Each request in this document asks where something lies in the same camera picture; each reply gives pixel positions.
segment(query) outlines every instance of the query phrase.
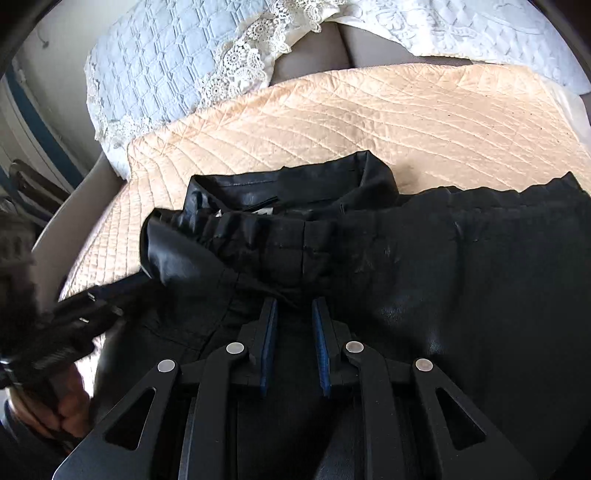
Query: wrinkled leather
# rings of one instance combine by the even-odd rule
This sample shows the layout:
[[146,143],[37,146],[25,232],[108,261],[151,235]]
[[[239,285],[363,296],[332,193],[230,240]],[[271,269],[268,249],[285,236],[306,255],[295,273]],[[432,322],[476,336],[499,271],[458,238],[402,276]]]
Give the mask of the wrinkled leather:
[[[273,215],[251,213],[261,206]],[[155,210],[144,223],[141,261],[167,295],[107,342],[102,411],[159,360],[206,357],[258,317],[266,296],[280,299],[268,397],[238,404],[239,479],[353,478],[358,415],[321,398],[318,296],[384,356],[432,359],[541,478],[591,416],[591,202],[570,173],[521,193],[403,195],[361,152],[193,176],[181,212]]]

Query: clamp jaw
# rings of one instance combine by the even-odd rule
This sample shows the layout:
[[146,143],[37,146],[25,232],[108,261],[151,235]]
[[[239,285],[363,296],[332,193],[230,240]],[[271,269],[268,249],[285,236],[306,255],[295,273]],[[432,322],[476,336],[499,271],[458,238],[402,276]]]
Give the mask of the clamp jaw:
[[[56,471],[53,480],[149,480],[158,434],[171,397],[190,399],[178,480],[225,480],[226,418],[231,388],[267,392],[277,331],[277,301],[264,301],[258,320],[244,325],[237,342],[206,359],[180,366],[162,360],[106,415]],[[147,405],[135,445],[111,441],[119,422]]]
[[0,390],[12,385],[36,385],[90,355],[95,349],[95,337],[149,303],[159,288],[139,273],[57,303],[52,312],[38,319],[34,334],[25,343],[10,356],[0,358]]
[[[437,480],[535,480],[531,465],[436,365],[384,358],[353,340],[346,324],[331,319],[324,298],[312,307],[320,385],[326,397],[358,388],[365,429],[365,479],[404,480],[401,428],[393,385],[412,385],[423,409],[436,456]],[[451,399],[473,423],[477,442],[456,447],[440,399]]]

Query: human hand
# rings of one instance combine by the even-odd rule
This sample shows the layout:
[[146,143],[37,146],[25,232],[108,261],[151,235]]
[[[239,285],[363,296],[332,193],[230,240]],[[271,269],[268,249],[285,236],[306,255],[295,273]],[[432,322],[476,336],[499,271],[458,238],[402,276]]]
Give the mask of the human hand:
[[8,389],[9,406],[15,417],[21,422],[43,435],[53,438],[48,429],[63,430],[76,438],[83,438],[90,430],[89,406],[90,398],[84,390],[82,377],[75,365],[72,365],[66,375],[67,394],[60,400],[58,412],[60,416],[38,400],[26,396],[14,388]]

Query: light blue quilted fabric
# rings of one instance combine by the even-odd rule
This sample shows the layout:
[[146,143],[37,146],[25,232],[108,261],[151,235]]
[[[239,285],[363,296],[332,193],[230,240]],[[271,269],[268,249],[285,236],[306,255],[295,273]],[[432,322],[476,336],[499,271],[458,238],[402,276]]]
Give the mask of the light blue quilted fabric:
[[216,47],[267,0],[143,0],[90,52],[102,113],[166,124],[194,112]]

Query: blue stripe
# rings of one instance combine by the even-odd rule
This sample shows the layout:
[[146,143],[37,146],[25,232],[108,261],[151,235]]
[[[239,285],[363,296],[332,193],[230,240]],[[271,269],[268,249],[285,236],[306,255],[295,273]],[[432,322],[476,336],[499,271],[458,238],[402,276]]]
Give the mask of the blue stripe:
[[14,187],[14,185],[12,184],[12,182],[10,181],[8,176],[6,175],[6,172],[4,172],[4,170],[1,168],[0,168],[0,186],[4,190],[6,190],[6,193],[8,193],[10,195],[10,198],[12,199],[12,201],[19,204],[19,206],[21,206],[29,215],[33,215],[33,217],[37,217],[40,220],[43,220],[45,222],[49,222],[49,220],[51,220],[51,216],[42,212],[41,210],[36,209],[33,205],[25,202],[22,199],[21,194],[18,193],[18,190]]
[[264,397],[269,388],[269,377],[271,376],[271,367],[273,366],[273,356],[275,354],[275,341],[277,339],[277,300],[273,299],[271,312],[269,313],[269,322],[265,332],[265,341],[262,349],[261,358],[261,394]]
[[322,329],[322,317],[320,316],[317,300],[312,302],[312,325],[314,327],[314,343],[316,344],[316,361],[318,362],[320,388],[322,388],[325,397],[330,397],[329,351],[326,348],[324,330]]
[[33,136],[35,136],[35,139],[39,142],[41,148],[57,167],[61,175],[70,185],[76,188],[84,177],[72,163],[68,154],[64,152],[60,144],[47,129],[45,122],[43,122],[39,113],[37,113],[37,110],[27,97],[27,94],[19,85],[12,66],[6,71],[6,78],[14,101],[27,123],[27,126],[33,133]]

